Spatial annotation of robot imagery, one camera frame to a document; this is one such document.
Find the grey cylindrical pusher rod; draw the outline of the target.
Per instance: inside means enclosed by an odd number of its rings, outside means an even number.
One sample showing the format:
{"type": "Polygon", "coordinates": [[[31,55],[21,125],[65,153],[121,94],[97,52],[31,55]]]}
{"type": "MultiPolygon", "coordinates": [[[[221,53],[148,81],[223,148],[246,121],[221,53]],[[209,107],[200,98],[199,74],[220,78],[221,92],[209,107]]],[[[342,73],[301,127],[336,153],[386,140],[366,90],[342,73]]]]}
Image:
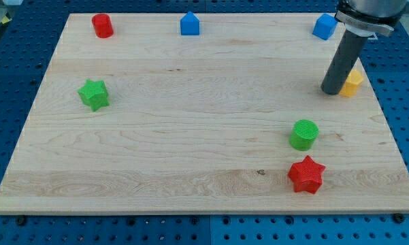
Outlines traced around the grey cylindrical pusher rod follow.
{"type": "Polygon", "coordinates": [[[321,83],[321,90],[324,93],[328,95],[340,93],[366,41],[367,37],[361,37],[345,30],[321,83]]]}

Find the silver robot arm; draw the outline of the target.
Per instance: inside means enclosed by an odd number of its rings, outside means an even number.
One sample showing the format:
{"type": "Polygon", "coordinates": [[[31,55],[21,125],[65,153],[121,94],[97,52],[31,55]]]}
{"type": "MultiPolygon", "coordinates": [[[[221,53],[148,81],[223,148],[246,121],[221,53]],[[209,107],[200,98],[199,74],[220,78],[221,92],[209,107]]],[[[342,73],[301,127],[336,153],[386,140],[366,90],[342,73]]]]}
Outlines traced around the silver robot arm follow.
{"type": "Polygon", "coordinates": [[[345,32],[321,83],[321,90],[337,95],[342,90],[367,39],[394,32],[406,8],[406,0],[340,0],[334,18],[345,32]]]}

